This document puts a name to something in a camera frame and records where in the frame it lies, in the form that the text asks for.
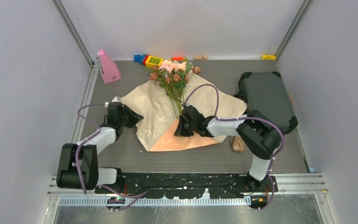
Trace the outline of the tan ribbon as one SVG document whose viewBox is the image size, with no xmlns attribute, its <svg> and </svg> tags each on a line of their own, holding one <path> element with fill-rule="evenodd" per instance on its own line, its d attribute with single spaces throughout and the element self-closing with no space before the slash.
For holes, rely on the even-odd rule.
<svg viewBox="0 0 358 224">
<path fill-rule="evenodd" d="M 241 153 L 247 148 L 245 142 L 239 136 L 231 136 L 230 142 L 234 152 Z"/>
</svg>

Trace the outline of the pink and brown rose stem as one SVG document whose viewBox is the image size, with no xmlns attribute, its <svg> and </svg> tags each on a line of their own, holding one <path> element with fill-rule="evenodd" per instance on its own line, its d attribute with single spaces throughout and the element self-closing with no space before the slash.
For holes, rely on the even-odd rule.
<svg viewBox="0 0 358 224">
<path fill-rule="evenodd" d="M 190 78 L 194 74 L 201 73 L 201 68 L 199 66 L 194 66 L 192 62 L 188 60 L 184 60 L 181 62 L 173 61 L 172 65 L 173 68 L 173 93 L 174 93 L 174 99 L 177 102 L 183 102 L 184 100 L 184 91 L 186 88 L 186 85 L 189 83 Z"/>
</svg>

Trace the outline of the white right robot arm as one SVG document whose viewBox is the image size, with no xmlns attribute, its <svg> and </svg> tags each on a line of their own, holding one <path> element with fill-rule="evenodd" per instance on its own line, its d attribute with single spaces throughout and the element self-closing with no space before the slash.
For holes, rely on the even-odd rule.
<svg viewBox="0 0 358 224">
<path fill-rule="evenodd" d="M 179 117 L 174 133 L 177 137 L 240 137 L 253 154 L 252 164 L 246 176 L 251 191 L 260 191 L 272 183 L 269 175 L 275 155 L 284 146 L 282 131 L 262 113 L 252 110 L 235 118 L 205 117 L 194 106 L 187 105 Z"/>
</svg>

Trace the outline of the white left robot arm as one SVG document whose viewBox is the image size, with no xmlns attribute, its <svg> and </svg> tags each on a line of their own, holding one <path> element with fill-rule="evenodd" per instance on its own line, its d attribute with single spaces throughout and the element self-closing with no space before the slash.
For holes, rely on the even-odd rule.
<svg viewBox="0 0 358 224">
<path fill-rule="evenodd" d="M 97 157 L 118 140 L 125 128 L 135 128 L 144 117 L 120 101 L 103 105 L 107 114 L 101 125 L 94 123 L 96 131 L 81 141 L 62 146 L 56 176 L 59 188 L 81 189 L 84 193 L 103 185 L 113 193 L 124 189 L 121 169 L 101 168 Z"/>
</svg>

